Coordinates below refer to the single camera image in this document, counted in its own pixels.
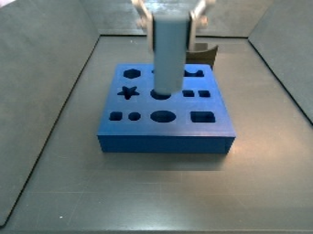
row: circular hole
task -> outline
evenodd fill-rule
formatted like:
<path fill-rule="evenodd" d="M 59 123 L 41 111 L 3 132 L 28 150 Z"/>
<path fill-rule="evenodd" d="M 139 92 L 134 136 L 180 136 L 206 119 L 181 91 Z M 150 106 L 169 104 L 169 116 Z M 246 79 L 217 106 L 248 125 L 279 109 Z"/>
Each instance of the circular hole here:
<path fill-rule="evenodd" d="M 121 121 L 122 120 L 122 112 L 113 112 L 110 114 L 110 120 L 111 121 Z"/>
<path fill-rule="evenodd" d="M 141 114 L 138 112 L 131 112 L 129 115 L 131 121 L 138 121 L 141 119 Z"/>
<path fill-rule="evenodd" d="M 169 99 L 172 97 L 172 94 L 162 95 L 156 90 L 152 90 L 150 95 L 156 100 L 166 100 L 166 99 Z"/>

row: square hole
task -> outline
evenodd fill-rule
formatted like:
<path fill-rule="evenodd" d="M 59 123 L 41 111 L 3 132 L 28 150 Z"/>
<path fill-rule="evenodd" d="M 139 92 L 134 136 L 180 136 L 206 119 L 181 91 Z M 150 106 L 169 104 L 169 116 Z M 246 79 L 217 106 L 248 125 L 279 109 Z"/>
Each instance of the square hole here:
<path fill-rule="evenodd" d="M 209 90 L 200 90 L 200 97 L 209 98 L 210 97 L 210 91 Z"/>
<path fill-rule="evenodd" d="M 184 95 L 184 97 L 192 98 L 192 97 L 194 97 L 194 92 L 193 92 L 193 90 L 184 90 L 182 95 Z"/>
<path fill-rule="evenodd" d="M 110 114 L 110 120 L 111 121 L 121 121 L 121 119 L 122 119 L 122 112 L 113 112 Z"/>

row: blue shape sorter block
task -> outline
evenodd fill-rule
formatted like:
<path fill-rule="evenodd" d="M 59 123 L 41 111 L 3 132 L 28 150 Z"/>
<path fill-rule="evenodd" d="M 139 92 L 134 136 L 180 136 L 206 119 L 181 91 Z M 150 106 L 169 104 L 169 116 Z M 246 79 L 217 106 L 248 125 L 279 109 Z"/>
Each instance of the blue shape sorter block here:
<path fill-rule="evenodd" d="M 236 131 L 209 65 L 186 65 L 184 89 L 153 90 L 152 64 L 119 64 L 98 139 L 103 152 L 226 154 Z"/>

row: star-shaped hole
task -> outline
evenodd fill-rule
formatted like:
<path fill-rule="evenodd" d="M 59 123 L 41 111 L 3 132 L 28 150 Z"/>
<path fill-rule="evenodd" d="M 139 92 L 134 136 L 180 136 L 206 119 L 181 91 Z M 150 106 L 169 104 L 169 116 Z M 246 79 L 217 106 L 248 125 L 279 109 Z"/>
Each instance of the star-shaped hole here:
<path fill-rule="evenodd" d="M 133 96 L 138 96 L 139 92 L 135 91 L 137 86 L 133 88 L 127 88 L 126 86 L 122 87 L 122 91 L 118 93 L 118 95 L 123 95 L 126 100 L 130 100 Z"/>

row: hexagonal hole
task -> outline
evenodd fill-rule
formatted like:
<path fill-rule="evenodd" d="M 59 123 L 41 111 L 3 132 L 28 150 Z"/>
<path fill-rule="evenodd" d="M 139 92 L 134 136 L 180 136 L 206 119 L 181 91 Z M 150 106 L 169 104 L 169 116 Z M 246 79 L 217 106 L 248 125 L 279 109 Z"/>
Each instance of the hexagonal hole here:
<path fill-rule="evenodd" d="M 138 78 L 142 75 L 142 72 L 138 69 L 129 69 L 123 72 L 123 77 L 129 79 Z"/>

